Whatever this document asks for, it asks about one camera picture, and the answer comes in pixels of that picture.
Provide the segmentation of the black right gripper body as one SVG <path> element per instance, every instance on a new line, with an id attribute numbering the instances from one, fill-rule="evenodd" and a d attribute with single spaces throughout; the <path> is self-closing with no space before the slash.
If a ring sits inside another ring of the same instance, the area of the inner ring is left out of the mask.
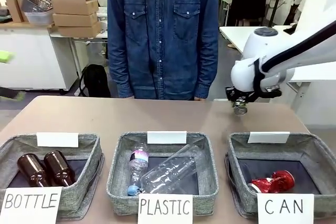
<path id="1" fill-rule="evenodd" d="M 251 94 L 254 94 L 253 92 L 239 91 L 235 87 L 226 87 L 225 88 L 226 97 L 227 97 L 227 93 L 229 91 L 235 91 L 236 100 L 241 99 L 241 100 L 244 100 L 244 101 L 246 101 L 246 98 L 249 97 Z"/>

